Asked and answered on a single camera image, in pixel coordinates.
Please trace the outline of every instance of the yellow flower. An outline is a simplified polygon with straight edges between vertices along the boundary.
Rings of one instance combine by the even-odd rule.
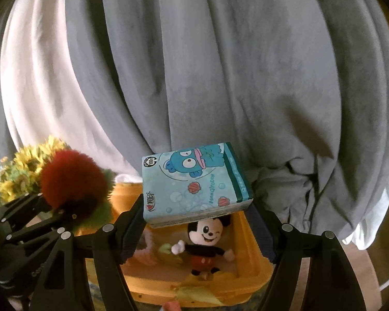
[[[24,146],[15,153],[11,162],[2,159],[0,166],[0,193],[5,201],[11,201],[25,193],[37,190],[40,173],[46,162],[57,150],[69,146],[60,139],[49,136],[43,144]]]

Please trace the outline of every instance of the hangyodon illustration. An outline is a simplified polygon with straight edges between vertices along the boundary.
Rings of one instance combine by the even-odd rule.
[[[223,167],[223,153],[219,145],[208,145],[193,150],[174,152],[164,164],[170,173],[189,173],[192,178],[201,176],[207,167]]]

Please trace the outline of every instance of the cartoon character print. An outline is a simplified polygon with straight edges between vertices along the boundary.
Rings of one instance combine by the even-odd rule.
[[[172,246],[172,253],[175,255],[183,251],[189,253],[191,255],[192,274],[195,276],[199,276],[202,272],[214,274],[220,271],[214,265],[216,255],[223,256],[227,261],[235,259],[232,249],[225,251],[216,247],[222,237],[223,228],[229,226],[230,222],[230,215],[226,215],[189,223],[187,232],[193,244],[186,244],[183,240],[180,240]]]
[[[164,164],[170,173],[189,173],[192,178],[201,176],[207,167],[223,167],[223,153],[219,145],[208,145],[193,150],[174,152]]]

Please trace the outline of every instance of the blue tissue pack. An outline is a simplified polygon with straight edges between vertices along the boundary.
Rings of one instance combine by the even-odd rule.
[[[146,156],[144,219],[153,228],[245,210],[253,193],[230,143]]]

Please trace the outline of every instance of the red fluffy pom-pom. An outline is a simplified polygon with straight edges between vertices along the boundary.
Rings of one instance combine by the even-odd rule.
[[[57,151],[44,166],[40,185],[53,209],[71,207],[73,213],[84,215],[90,215],[108,191],[104,174],[94,160],[75,150]]]

